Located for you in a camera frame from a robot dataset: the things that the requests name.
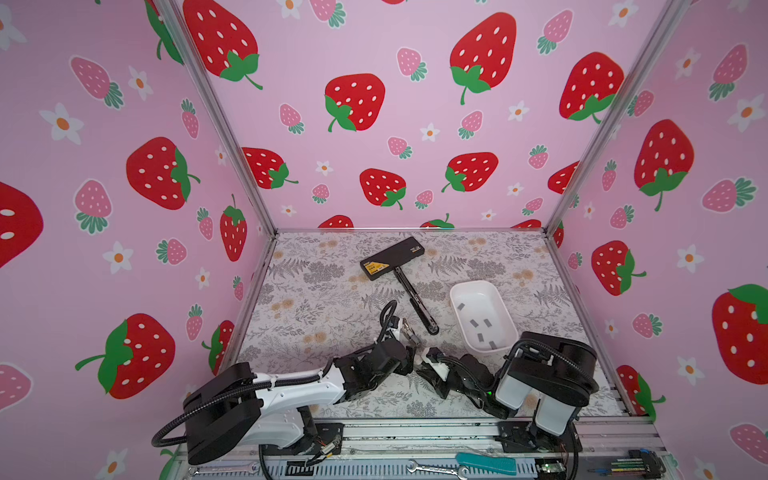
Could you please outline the black stapler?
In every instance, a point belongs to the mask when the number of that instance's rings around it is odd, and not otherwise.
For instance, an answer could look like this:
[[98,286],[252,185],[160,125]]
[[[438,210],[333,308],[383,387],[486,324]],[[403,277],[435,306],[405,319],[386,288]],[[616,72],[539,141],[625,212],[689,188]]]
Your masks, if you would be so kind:
[[409,301],[430,335],[439,334],[439,326],[428,311],[415,287],[403,271],[408,262],[422,256],[424,247],[413,237],[404,240],[360,261],[360,267],[369,280],[376,280],[385,274],[392,273],[401,284]]

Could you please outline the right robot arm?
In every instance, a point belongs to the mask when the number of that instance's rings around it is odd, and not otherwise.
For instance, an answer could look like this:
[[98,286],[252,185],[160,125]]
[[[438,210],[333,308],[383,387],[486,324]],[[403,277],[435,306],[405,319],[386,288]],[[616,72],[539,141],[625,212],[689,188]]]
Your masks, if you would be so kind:
[[573,422],[599,390],[596,364],[597,353],[586,343],[525,331],[496,373],[470,354],[455,358],[436,347],[415,372],[440,398],[460,393],[499,419],[496,440],[505,452],[577,453]]

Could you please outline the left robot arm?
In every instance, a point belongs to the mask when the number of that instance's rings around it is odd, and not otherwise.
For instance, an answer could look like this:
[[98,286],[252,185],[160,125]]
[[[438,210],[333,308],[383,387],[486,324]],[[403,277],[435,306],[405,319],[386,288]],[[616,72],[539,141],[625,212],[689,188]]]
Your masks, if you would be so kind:
[[414,354],[388,338],[312,371],[269,375],[237,363],[183,402],[188,462],[217,460],[249,435],[260,445],[291,447],[306,435],[302,408],[361,399],[390,375],[410,374]]

